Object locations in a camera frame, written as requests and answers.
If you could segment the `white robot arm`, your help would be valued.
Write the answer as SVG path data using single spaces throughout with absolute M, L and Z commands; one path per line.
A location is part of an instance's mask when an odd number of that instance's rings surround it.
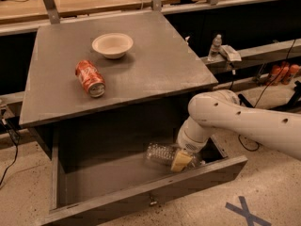
M 226 129 L 301 159 L 300 114 L 241 106 L 227 89 L 195 95 L 188 113 L 177 137 L 179 148 L 187 153 L 200 152 L 218 129 Z

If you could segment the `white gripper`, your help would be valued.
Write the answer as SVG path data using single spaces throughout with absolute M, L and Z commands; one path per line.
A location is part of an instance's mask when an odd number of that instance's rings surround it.
M 197 137 L 196 135 L 189 137 L 187 134 L 179 134 L 177 142 L 182 150 L 178 150 L 175 153 L 171 164 L 171 170 L 173 172 L 182 171 L 192 160 L 192 156 L 189 153 L 198 153 L 205 147 L 207 141 L 207 137 Z

